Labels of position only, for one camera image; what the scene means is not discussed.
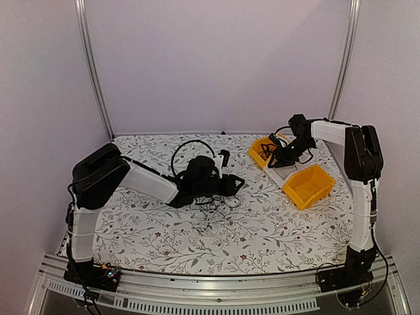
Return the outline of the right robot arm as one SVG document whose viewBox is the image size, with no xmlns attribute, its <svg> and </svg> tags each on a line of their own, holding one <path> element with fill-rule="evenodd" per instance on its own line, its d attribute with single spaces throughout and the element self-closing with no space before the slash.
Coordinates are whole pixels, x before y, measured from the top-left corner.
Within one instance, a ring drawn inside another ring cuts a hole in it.
<svg viewBox="0 0 420 315">
<path fill-rule="evenodd" d="M 355 125 L 330 119 L 307 119 L 295 114 L 288 121 L 294 140 L 281 144 L 277 132 L 268 138 L 276 148 L 270 154 L 269 168 L 289 167 L 299 162 L 305 151 L 315 149 L 316 141 L 338 144 L 344 150 L 345 174 L 353 193 L 353 232 L 348 245 L 350 257 L 374 260 L 378 252 L 375 240 L 377 220 L 377 188 L 383 169 L 383 155 L 377 131 L 372 125 Z"/>
</svg>

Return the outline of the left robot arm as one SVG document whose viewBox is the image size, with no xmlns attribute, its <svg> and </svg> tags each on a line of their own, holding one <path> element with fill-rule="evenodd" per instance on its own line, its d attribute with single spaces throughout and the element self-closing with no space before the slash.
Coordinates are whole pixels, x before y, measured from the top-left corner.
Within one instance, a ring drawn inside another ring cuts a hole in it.
<svg viewBox="0 0 420 315">
<path fill-rule="evenodd" d="M 66 222 L 71 237 L 68 258 L 75 262 L 72 274 L 84 285 L 97 280 L 96 268 L 88 263 L 93 259 L 96 221 L 117 188 L 146 194 L 175 209 L 198 198 L 235 196 L 245 181 L 223 172 L 229 157 L 227 150 L 197 156 L 188 162 L 186 170 L 173 171 L 170 176 L 124 156 L 113 143 L 80 161 L 73 168 L 73 181 L 68 186 L 72 205 Z"/>
</svg>

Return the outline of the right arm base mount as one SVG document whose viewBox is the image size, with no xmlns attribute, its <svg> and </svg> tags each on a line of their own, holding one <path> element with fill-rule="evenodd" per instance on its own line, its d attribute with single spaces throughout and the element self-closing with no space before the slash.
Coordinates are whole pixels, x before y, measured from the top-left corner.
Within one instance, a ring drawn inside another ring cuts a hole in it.
<svg viewBox="0 0 420 315">
<path fill-rule="evenodd" d="M 316 271 L 315 280 L 321 292 L 344 289 L 338 293 L 338 301 L 347 308 L 359 307 L 371 289 L 375 256 L 375 251 L 359 253 L 349 248 L 344 266 Z"/>
</svg>

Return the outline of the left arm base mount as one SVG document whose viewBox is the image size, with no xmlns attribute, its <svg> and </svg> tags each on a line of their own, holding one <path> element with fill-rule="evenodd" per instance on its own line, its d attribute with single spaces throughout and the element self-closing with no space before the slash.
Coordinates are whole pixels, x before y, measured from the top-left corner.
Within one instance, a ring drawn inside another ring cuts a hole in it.
<svg viewBox="0 0 420 315">
<path fill-rule="evenodd" d="M 64 279 L 88 288 L 116 292 L 121 277 L 121 267 L 112 266 L 109 262 L 103 265 L 95 264 L 93 259 L 76 262 L 72 255 L 71 244 L 66 246 L 68 264 Z"/>
</svg>

